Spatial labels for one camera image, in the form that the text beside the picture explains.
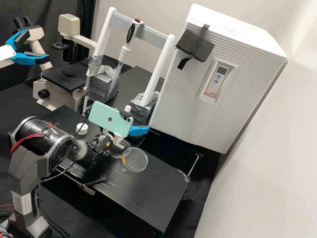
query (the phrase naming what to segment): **red label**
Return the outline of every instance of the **red label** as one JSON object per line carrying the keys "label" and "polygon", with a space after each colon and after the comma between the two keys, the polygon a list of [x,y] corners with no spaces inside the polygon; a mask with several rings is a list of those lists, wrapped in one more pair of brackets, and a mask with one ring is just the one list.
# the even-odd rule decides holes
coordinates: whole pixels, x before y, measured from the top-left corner
{"label": "red label", "polygon": [[204,94],[207,95],[207,96],[209,96],[209,97],[212,97],[212,98],[216,97],[215,94],[213,94],[213,93],[208,93],[208,92],[206,92],[206,91],[204,92]]}

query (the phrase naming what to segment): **black strap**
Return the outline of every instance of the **black strap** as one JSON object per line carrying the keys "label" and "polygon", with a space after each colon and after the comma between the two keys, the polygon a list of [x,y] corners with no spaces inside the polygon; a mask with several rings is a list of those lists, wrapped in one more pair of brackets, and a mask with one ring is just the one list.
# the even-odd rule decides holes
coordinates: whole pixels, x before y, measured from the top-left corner
{"label": "black strap", "polygon": [[204,38],[205,38],[205,35],[206,35],[206,32],[208,31],[208,28],[209,28],[209,25],[207,24],[204,24],[204,26],[202,27],[202,29],[200,30],[200,33],[195,41],[195,44],[194,46],[192,47],[192,50],[191,50],[191,53],[187,55],[186,58],[182,59],[180,61],[180,63],[178,64],[177,68],[178,69],[183,69],[185,64],[187,63],[187,61],[189,61],[191,58],[193,58],[195,56],[195,54],[197,53],[200,45],[202,44]]}

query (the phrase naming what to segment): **ribbed panel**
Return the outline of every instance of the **ribbed panel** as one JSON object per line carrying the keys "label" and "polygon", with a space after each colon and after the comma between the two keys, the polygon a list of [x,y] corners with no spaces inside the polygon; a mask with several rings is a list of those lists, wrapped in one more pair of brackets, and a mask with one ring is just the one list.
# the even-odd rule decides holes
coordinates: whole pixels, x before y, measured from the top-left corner
{"label": "ribbed panel", "polygon": [[[189,23],[183,32],[186,29],[200,32],[199,26]],[[179,62],[187,54],[175,51],[150,124],[177,137],[212,59],[237,65],[235,78],[216,102],[198,141],[198,145],[226,153],[286,59],[210,31],[206,39],[216,46],[204,63],[191,59],[179,70]]]}

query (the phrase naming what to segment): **white appliance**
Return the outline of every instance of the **white appliance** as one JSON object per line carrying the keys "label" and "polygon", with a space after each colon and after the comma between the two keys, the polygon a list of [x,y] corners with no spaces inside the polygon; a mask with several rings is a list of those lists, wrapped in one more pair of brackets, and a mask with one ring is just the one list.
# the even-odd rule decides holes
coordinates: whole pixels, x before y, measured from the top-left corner
{"label": "white appliance", "polygon": [[176,49],[159,99],[152,128],[186,142],[226,153],[280,75],[287,56],[264,29],[193,4],[183,28],[215,44],[206,62]]}

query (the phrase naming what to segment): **black backdrop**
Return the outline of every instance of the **black backdrop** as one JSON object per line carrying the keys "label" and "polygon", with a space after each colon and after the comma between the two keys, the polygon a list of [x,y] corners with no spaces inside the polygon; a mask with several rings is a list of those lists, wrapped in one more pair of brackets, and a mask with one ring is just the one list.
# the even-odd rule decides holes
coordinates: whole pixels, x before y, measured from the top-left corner
{"label": "black backdrop", "polygon": [[[58,16],[70,13],[81,19],[81,34],[88,38],[91,37],[91,28],[95,0],[0,0],[0,46],[12,36],[16,30],[13,18],[29,16],[36,25],[41,25],[45,36],[40,43],[45,53],[50,55],[53,66],[65,64],[62,61],[62,52],[54,50],[51,44],[60,41],[57,32]],[[28,45],[23,50],[31,51]],[[88,55],[88,50],[79,48],[78,58],[84,59]],[[39,77],[41,69],[36,66],[23,66],[13,64],[0,69],[0,91],[19,84],[25,80],[36,79]]]}

